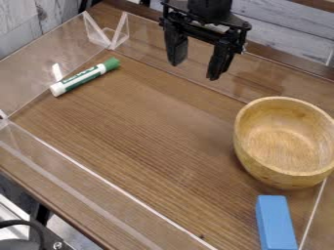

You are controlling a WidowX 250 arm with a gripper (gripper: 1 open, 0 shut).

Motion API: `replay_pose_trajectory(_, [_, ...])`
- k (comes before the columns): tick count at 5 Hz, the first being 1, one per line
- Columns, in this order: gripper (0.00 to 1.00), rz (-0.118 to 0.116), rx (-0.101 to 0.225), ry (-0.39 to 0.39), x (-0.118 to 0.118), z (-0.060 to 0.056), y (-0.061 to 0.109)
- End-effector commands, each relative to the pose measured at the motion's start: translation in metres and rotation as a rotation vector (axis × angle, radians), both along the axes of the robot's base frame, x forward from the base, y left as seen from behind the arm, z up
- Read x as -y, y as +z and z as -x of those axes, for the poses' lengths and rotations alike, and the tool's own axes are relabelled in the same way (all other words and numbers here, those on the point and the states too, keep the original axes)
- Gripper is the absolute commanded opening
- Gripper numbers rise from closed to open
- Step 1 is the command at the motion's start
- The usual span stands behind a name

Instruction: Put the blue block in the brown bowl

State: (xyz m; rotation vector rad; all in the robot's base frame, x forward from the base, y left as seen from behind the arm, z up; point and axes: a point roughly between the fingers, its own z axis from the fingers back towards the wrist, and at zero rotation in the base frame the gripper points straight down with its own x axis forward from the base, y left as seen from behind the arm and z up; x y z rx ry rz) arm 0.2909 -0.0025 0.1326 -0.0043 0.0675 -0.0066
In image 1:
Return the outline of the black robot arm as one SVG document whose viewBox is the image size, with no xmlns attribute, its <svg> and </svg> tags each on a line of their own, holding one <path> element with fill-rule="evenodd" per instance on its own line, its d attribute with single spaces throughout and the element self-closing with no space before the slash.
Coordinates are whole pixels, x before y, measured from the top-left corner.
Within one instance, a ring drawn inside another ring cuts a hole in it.
<svg viewBox="0 0 334 250">
<path fill-rule="evenodd" d="M 214 81 L 246 48 L 252 24 L 233 12 L 234 0 L 162 0 L 160 25 L 165 31 L 168 59 L 178 66 L 189 57 L 189 38 L 214 46 L 206 77 Z"/>
</svg>

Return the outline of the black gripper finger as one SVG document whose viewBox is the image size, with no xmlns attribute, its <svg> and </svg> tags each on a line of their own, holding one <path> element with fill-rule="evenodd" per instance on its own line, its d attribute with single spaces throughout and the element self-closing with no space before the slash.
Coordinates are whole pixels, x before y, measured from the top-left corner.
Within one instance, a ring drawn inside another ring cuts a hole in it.
<svg viewBox="0 0 334 250">
<path fill-rule="evenodd" d="M 206 78 L 210 81 L 217 80 L 221 77 L 221 74 L 228 71 L 233 58 L 234 49 L 232 43 L 226 40 L 220 40 L 214 46 L 214 52 L 206 73 Z"/>
<path fill-rule="evenodd" d="M 189 36 L 172 22 L 165 23 L 165 43 L 169 62 L 177 66 L 189 56 Z"/>
</svg>

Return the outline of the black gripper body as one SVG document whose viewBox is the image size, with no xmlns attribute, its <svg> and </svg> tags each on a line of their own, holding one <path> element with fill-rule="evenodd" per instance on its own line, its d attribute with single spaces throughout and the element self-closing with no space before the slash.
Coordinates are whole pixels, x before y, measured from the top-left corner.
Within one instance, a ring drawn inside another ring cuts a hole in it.
<svg viewBox="0 0 334 250">
<path fill-rule="evenodd" d="M 232 1 L 162 1 L 160 24 L 172 22 L 188 36 L 216 45 L 220 40 L 232 43 L 234 53 L 245 51 L 252 24 L 232 11 Z"/>
</svg>

